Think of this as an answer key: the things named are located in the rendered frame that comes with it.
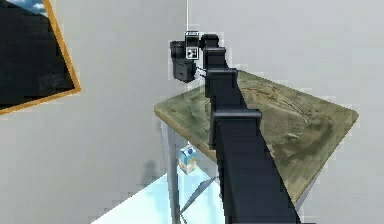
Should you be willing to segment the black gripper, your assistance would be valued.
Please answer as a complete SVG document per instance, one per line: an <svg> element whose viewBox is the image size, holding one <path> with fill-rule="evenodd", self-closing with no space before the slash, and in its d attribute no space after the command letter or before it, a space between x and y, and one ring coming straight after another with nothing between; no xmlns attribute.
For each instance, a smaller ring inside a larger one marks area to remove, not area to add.
<svg viewBox="0 0 384 224"><path fill-rule="evenodd" d="M184 41L171 41L171 60L173 63L173 77L184 83L195 79L197 48L188 47Z"/></svg>

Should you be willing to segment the white blue carton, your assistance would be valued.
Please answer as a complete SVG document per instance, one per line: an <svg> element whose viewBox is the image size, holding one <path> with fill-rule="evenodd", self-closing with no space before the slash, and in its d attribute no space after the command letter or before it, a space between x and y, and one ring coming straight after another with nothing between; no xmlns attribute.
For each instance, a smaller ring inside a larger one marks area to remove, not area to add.
<svg viewBox="0 0 384 224"><path fill-rule="evenodd" d="M197 151L192 145L187 145L179 151L179 167L185 173L189 174L196 168Z"/></svg>

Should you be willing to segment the olive wooden table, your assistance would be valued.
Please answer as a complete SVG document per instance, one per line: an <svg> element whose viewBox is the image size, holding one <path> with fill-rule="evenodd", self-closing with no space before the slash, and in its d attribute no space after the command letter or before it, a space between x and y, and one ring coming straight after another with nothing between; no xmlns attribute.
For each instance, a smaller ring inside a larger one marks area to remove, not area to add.
<svg viewBox="0 0 384 224"><path fill-rule="evenodd" d="M357 112L267 79L240 72L238 86L248 108L262 112L261 134L296 211L317 175L358 118ZM181 224L178 151L182 136L217 166L209 148L210 99L200 86L157 104L166 156L171 223Z"/></svg>

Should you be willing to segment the orange framed dark picture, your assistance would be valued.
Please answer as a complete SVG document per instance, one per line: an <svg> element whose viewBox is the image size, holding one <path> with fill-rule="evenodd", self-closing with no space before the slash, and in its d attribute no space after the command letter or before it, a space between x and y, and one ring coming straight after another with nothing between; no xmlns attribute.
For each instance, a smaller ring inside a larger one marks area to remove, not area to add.
<svg viewBox="0 0 384 224"><path fill-rule="evenodd" d="M34 13L0 0L0 116L81 91L49 0Z"/></svg>

